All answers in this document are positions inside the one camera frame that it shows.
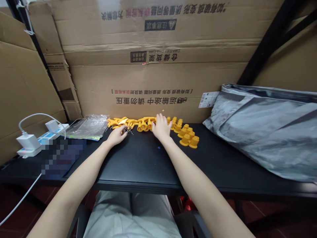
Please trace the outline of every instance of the gray bag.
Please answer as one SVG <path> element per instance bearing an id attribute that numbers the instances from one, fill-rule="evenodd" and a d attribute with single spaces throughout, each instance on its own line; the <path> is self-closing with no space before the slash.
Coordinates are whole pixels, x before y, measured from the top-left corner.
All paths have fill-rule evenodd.
<path id="1" fill-rule="evenodd" d="M 317 182 L 317 93 L 223 85 L 203 124 L 272 173 Z"/>

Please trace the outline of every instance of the red floor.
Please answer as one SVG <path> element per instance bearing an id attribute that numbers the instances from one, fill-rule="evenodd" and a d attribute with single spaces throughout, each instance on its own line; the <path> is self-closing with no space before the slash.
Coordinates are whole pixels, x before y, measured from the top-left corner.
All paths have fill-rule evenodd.
<path id="1" fill-rule="evenodd" d="M 49 204 L 59 188 L 55 187 L 34 187 L 32 193 L 45 204 Z M 92 210 L 95 203 L 95 196 L 98 191 L 90 191 L 83 199 L 82 204 L 86 208 Z M 0 221 L 2 221 L 8 213 L 14 208 L 21 198 L 14 192 L 0 188 Z M 229 204 L 234 208 L 234 202 L 228 200 Z M 246 222 L 260 219 L 268 214 L 283 209 L 285 206 L 274 203 L 260 203 L 245 201 L 243 208 L 245 212 Z M 1 238 L 24 238 L 28 235 L 32 227 L 35 225 L 41 212 L 27 201 L 23 201 L 11 217 L 0 227 Z M 316 237 L 317 226 L 311 222 L 303 222 L 300 224 L 275 229 L 272 231 L 258 234 L 257 238 L 310 238 Z"/>

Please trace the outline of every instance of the power strip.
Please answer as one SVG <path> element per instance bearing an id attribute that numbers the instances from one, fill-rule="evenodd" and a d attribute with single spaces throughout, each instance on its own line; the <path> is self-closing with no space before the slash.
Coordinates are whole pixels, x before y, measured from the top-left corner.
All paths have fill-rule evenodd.
<path id="1" fill-rule="evenodd" d="M 67 129 L 69 127 L 69 124 L 63 124 L 63 126 L 65 127 L 65 129 Z M 55 133 L 58 133 L 58 132 L 63 130 L 63 127 L 61 124 L 59 124 L 58 127 L 59 127 L 59 129 L 57 131 L 55 131 Z M 38 137 L 37 140 L 41 143 L 41 145 L 46 145 L 46 144 L 49 144 L 48 142 L 46 142 L 46 140 L 56 139 L 59 136 L 60 135 L 58 135 L 58 134 L 46 132 L 45 134 Z M 35 155 L 40 153 L 41 150 L 42 150 L 42 147 L 39 147 L 36 150 L 27 150 L 25 148 L 22 148 L 21 150 L 17 151 L 17 154 L 22 156 L 22 158 L 26 159 L 27 157 L 34 157 Z"/>

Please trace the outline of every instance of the clear plastic bag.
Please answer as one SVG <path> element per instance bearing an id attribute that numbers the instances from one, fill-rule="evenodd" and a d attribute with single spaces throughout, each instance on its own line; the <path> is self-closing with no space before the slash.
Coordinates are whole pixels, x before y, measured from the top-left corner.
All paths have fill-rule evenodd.
<path id="1" fill-rule="evenodd" d="M 66 137 L 70 139 L 89 139 L 98 141 L 107 127 L 109 115 L 88 115 L 80 122 L 66 129 Z"/>

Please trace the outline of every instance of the forearm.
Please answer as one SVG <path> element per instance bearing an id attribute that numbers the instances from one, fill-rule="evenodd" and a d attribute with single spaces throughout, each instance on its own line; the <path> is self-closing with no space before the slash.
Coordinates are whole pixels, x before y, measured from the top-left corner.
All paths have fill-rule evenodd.
<path id="1" fill-rule="evenodd" d="M 28 237 L 66 237 L 76 210 L 96 181 L 110 149 L 111 146 L 103 142 L 75 170 L 47 206 Z"/>
<path id="2" fill-rule="evenodd" d="M 213 237 L 254 237 L 216 186 L 174 141 L 168 138 L 162 144 L 183 188 L 193 200 Z"/>

